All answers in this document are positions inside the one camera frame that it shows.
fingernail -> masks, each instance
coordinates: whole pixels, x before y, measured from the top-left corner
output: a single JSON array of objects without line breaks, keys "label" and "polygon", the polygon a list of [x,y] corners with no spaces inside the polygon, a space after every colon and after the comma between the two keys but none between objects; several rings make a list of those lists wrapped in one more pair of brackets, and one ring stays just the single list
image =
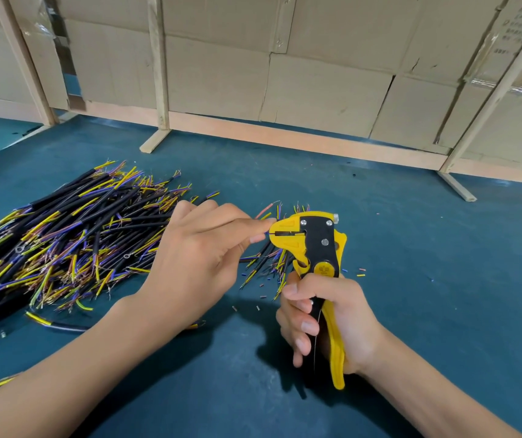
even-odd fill
[{"label": "fingernail", "polygon": [[303,347],[303,341],[301,341],[301,338],[295,339],[295,345],[297,346],[298,350],[301,352],[301,348]]},{"label": "fingernail", "polygon": [[301,323],[301,330],[302,330],[302,332],[305,332],[308,335],[315,336],[319,333],[319,328],[315,324],[310,323],[308,321],[303,321]]},{"label": "fingernail", "polygon": [[295,295],[297,293],[297,283],[287,284],[281,291],[286,296],[286,298],[288,295]]},{"label": "fingernail", "polygon": [[265,239],[265,234],[258,234],[258,235],[255,235],[255,236],[252,236],[251,238],[249,238],[249,241],[251,242],[251,244],[253,243],[258,243],[259,241],[263,241]]}]

hand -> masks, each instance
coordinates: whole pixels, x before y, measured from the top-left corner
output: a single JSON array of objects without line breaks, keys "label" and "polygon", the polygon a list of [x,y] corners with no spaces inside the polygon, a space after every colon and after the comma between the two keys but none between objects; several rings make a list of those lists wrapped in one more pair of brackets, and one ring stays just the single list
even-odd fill
[{"label": "hand", "polygon": [[235,284],[242,253],[264,240],[274,221],[252,220],[233,204],[180,201],[147,280],[131,297],[142,308],[142,322],[151,332],[171,326],[175,334],[196,321]]},{"label": "hand", "polygon": [[302,280],[296,272],[289,274],[287,285],[281,293],[281,308],[277,310],[281,335],[294,349],[294,366],[301,367],[303,357],[311,351],[308,334],[317,336],[318,348],[326,357],[330,355],[326,324],[320,326],[309,315],[312,297],[334,303],[336,323],[345,347],[344,373],[363,374],[385,337],[385,329],[374,316],[356,281],[313,273]]}]

wire stripper jaw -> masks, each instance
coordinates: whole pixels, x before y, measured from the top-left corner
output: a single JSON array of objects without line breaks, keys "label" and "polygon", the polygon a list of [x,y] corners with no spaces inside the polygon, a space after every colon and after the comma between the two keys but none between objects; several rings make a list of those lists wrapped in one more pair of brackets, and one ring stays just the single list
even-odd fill
[{"label": "wire stripper jaw", "polygon": [[[327,212],[301,212],[285,220],[280,220],[269,229],[271,242],[279,249],[288,250],[295,257],[293,266],[303,278],[308,273],[337,278],[340,275],[342,253],[346,244],[346,235],[338,232],[334,225],[338,215]],[[324,315],[330,336],[330,371],[334,386],[344,388],[344,343],[336,325],[334,306],[323,298],[312,298],[311,316],[318,322]],[[316,338],[310,336],[312,351],[303,361],[306,385],[310,386],[315,378]]]}]

wire stripper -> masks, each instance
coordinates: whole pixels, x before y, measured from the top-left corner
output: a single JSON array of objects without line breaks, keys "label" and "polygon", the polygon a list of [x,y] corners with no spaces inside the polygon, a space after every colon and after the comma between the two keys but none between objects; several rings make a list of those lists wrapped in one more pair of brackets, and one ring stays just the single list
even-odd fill
[{"label": "wire stripper", "polygon": [[[271,242],[279,249],[289,250],[295,257],[293,266],[303,278],[308,273],[326,277],[338,277],[342,264],[342,252],[346,235],[338,232],[334,225],[338,214],[327,212],[300,212],[280,220],[269,229]],[[328,324],[330,337],[330,373],[334,387],[344,389],[344,343],[336,325],[334,306],[331,301],[313,297],[311,316],[317,322],[323,314]],[[303,360],[302,371],[306,385],[310,385],[316,373],[316,337],[310,335],[312,350]]]}]

forearm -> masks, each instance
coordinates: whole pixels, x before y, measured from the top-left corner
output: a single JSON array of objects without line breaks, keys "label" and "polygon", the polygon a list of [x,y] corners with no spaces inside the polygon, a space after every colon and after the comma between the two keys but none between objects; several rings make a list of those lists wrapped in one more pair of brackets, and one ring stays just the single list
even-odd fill
[{"label": "forearm", "polygon": [[376,355],[363,376],[424,436],[522,437],[391,332]]},{"label": "forearm", "polygon": [[0,388],[0,438],[72,434],[97,403],[159,346],[145,335],[148,330],[134,315],[134,303],[121,300],[88,332]]}]

